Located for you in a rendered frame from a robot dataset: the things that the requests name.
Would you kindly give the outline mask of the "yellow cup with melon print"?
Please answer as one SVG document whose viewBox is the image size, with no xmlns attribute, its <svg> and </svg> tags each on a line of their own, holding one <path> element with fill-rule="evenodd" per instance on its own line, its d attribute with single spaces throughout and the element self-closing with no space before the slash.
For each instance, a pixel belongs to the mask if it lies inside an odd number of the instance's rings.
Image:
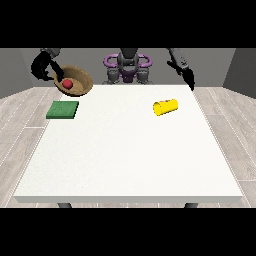
<svg viewBox="0 0 256 256">
<path fill-rule="evenodd" d="M 157 116 L 175 111 L 178 109 L 178 101 L 176 99 L 158 101 L 153 104 L 153 111 Z"/>
</svg>

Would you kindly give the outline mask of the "green square pad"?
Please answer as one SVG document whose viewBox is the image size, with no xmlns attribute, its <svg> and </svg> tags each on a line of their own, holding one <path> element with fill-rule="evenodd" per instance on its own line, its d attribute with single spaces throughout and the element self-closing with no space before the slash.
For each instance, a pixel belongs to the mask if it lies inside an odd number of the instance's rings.
<svg viewBox="0 0 256 256">
<path fill-rule="evenodd" d="M 46 114 L 46 118 L 73 119 L 78 106 L 78 101 L 54 101 Z"/>
</svg>

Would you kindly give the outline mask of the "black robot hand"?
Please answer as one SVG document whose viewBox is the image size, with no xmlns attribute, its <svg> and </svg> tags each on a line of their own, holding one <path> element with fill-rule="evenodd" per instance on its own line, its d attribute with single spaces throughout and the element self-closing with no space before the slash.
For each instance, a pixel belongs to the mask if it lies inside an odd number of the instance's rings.
<svg viewBox="0 0 256 256">
<path fill-rule="evenodd" d="M 178 75 L 183 77 L 184 82 L 190 87 L 191 90 L 194 90 L 194 73 L 189 67 L 181 68 L 171 61 L 168 61 L 167 64 L 175 69 Z"/>
<path fill-rule="evenodd" d="M 58 81 L 64 78 L 64 71 L 56 61 L 53 61 L 51 55 L 46 51 L 41 51 L 40 54 L 33 60 L 31 64 L 31 73 L 38 79 L 44 81 L 52 80 L 48 76 L 47 67 L 51 66 L 58 76 Z"/>
</svg>

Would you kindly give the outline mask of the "brown wooden bowl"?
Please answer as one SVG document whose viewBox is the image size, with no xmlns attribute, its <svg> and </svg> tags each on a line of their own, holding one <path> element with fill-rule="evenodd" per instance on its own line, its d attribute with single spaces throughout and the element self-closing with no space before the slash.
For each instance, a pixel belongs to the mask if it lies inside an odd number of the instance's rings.
<svg viewBox="0 0 256 256">
<path fill-rule="evenodd" d="M 73 83 L 71 89 L 63 87 L 62 83 L 58 81 L 58 75 L 53 73 L 54 84 L 65 95 L 71 97 L 80 97 L 87 94 L 93 87 L 93 81 L 90 75 L 77 66 L 65 65 L 61 69 L 64 72 L 64 79 L 70 80 Z"/>
</svg>

